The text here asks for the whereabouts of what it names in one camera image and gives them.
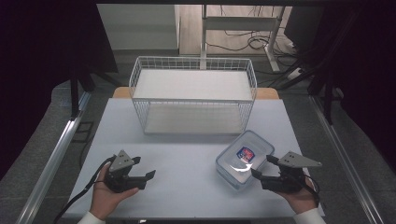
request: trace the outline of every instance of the white table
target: white table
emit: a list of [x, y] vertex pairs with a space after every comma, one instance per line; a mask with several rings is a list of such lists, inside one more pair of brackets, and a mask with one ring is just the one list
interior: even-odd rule
[[[301, 154], [282, 100], [256, 100], [247, 130], [275, 147], [275, 156], [288, 151]], [[81, 192], [98, 166], [124, 149], [140, 156], [130, 176], [157, 170], [145, 190], [123, 201], [110, 216], [132, 219], [229, 219], [291, 217], [287, 202], [260, 181], [253, 180], [235, 191], [217, 174], [215, 160], [236, 136], [144, 135], [130, 99], [109, 99], [79, 174], [71, 198]], [[278, 176], [278, 168], [266, 163], [264, 175]], [[79, 218], [89, 210], [92, 189], [75, 202], [64, 217]]]

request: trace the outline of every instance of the gray floor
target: gray floor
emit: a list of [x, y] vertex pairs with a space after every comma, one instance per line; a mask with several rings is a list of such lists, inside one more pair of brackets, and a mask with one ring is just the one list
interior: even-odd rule
[[[120, 73], [112, 74], [112, 76], [125, 85], [133, 69], [134, 58], [134, 55], [129, 54], [116, 55]], [[256, 70], [268, 69], [264, 57], [251, 57], [251, 60]], [[266, 87], [271, 83], [263, 81], [273, 80], [274, 76], [276, 75], [257, 73], [258, 82], [262, 82], [261, 87]], [[77, 133], [74, 137], [75, 141], [85, 138], [89, 141], [93, 137], [106, 101], [115, 90], [110, 83], [95, 75], [92, 77], [96, 83], [96, 90], [92, 92], [92, 98], [83, 117], [83, 125], [81, 125], [81, 129], [92, 126], [92, 133]], [[310, 171], [322, 189], [320, 196], [327, 215], [325, 219], [328, 223], [368, 223], [360, 202], [333, 152], [329, 138], [318, 121], [318, 115], [305, 90], [307, 83], [309, 80], [280, 91], [279, 95], [285, 103], [302, 152], [305, 156], [315, 158], [325, 164], [320, 168], [321, 170]], [[0, 182], [1, 223], [15, 223], [51, 151], [56, 146], [70, 115], [69, 91], [67, 82], [54, 89], [52, 103], [47, 114], [20, 157]], [[385, 223], [396, 223], [395, 174], [384, 163], [366, 135], [345, 114], [338, 102], [333, 103], [332, 115], [333, 127], [339, 134], [361, 179], [373, 196], [380, 214], [386, 220]], [[67, 203], [79, 173], [80, 158], [83, 160], [89, 150], [89, 147], [85, 145], [85, 143], [73, 142], [67, 149], [61, 167], [37, 212], [34, 223], [50, 223]], [[60, 223], [76, 222], [76, 220], [61, 220]], [[121, 221], [109, 220], [109, 223], [121, 223]], [[293, 221], [286, 217], [251, 220], [251, 223], [293, 223]]]

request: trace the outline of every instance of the dark wall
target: dark wall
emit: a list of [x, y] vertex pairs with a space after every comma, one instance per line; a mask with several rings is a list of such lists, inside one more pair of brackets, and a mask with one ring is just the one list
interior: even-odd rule
[[75, 2], [0, 1], [0, 178], [72, 67], [117, 72], [96, 4]]
[[396, 4], [369, 2], [336, 57], [341, 104], [396, 171]]

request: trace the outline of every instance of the food container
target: food container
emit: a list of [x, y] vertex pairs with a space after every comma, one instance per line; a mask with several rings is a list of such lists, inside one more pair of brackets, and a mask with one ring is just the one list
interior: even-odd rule
[[262, 137], [247, 130], [216, 158], [219, 174], [237, 190], [243, 189], [252, 179], [250, 168], [260, 170], [267, 155], [275, 148]]

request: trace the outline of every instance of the white wall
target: white wall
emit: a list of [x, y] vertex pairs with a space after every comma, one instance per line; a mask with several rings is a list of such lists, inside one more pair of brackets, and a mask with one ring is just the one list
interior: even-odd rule
[[97, 4], [112, 49], [178, 49], [178, 6]]

